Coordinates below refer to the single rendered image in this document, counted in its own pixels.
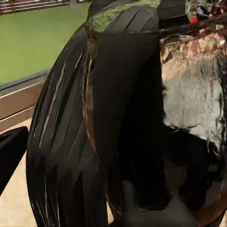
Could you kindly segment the electric kettle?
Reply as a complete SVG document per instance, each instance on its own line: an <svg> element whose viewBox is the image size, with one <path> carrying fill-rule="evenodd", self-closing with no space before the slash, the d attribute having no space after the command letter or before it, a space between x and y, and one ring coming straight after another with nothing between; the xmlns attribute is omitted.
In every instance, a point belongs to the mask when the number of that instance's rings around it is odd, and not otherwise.
<svg viewBox="0 0 227 227"><path fill-rule="evenodd" d="M93 1L32 117L26 182L38 227L122 227L122 126L198 227L219 227L227 210L227 0ZM130 164L137 208L148 211Z"/></svg>

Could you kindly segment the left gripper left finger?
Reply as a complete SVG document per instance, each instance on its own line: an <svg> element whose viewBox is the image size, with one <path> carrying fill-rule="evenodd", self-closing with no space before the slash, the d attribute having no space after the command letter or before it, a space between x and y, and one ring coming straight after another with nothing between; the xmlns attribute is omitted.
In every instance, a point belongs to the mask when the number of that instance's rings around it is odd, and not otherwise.
<svg viewBox="0 0 227 227"><path fill-rule="evenodd" d="M0 133L0 196L26 152L28 136L26 126Z"/></svg>

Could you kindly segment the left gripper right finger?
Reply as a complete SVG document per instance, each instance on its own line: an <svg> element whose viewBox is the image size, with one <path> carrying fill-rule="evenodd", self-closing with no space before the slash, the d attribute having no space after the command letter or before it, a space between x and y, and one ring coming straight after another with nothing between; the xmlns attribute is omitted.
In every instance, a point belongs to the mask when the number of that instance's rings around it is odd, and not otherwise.
<svg viewBox="0 0 227 227"><path fill-rule="evenodd" d="M122 126L118 141L122 227L198 227L137 134ZM148 211L137 208L130 158Z"/></svg>

